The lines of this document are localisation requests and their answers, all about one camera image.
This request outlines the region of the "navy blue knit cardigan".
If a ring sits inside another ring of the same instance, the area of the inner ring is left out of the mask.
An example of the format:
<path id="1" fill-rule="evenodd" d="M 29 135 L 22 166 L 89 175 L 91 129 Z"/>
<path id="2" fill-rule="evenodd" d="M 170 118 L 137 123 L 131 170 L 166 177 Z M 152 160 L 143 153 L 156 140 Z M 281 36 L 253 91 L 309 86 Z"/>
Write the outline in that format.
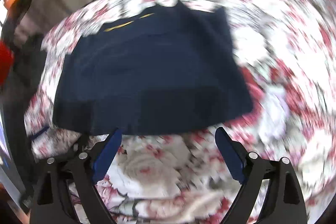
<path id="1" fill-rule="evenodd" d="M 248 114 L 226 12 L 155 5 L 79 39 L 64 60 L 52 121 L 102 135 L 196 131 Z"/>

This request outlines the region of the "red plush toy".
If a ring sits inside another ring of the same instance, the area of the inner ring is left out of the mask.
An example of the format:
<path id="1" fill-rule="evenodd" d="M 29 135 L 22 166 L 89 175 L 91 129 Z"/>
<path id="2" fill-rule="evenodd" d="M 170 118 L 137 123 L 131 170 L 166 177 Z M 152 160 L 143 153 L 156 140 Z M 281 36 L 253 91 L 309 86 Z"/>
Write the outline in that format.
<path id="1" fill-rule="evenodd" d="M 14 54 L 9 47 L 0 42 L 0 85 L 2 86 L 9 74 L 10 68 L 14 63 Z"/>

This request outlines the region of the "floral bed sheet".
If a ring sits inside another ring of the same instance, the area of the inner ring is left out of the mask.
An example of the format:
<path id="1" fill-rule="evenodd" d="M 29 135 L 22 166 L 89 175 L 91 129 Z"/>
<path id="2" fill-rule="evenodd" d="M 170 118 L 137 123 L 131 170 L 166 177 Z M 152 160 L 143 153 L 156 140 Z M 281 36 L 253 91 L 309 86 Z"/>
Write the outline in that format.
<path id="1" fill-rule="evenodd" d="M 315 223 L 335 195 L 335 0 L 98 0 L 52 28 L 47 59 L 25 113 L 35 159 L 66 152 L 79 138 L 52 124 L 66 54 L 105 23 L 182 1 L 225 7 L 235 60 L 253 111 L 224 125 L 260 156 L 287 157 Z M 214 141 L 216 127 L 183 136 L 125 136 L 97 191 L 117 223 L 219 223 L 240 187 Z"/>

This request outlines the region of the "black metal bed frame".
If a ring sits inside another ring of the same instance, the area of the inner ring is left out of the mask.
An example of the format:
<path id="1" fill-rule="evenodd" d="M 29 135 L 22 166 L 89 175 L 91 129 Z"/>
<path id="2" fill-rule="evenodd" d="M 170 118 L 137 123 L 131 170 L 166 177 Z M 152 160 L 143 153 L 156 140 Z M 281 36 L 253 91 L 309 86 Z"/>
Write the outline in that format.
<path id="1" fill-rule="evenodd" d="M 30 211 L 37 180 L 24 114 L 37 90 L 46 53 L 40 50 L 42 34 L 29 36 L 22 46 L 15 44 L 14 34 L 32 1 L 14 0 L 1 35 L 11 58 L 9 72 L 1 86 L 2 136 L 5 139 L 5 148 L 1 152 L 1 180 L 13 202 L 24 213 Z"/>

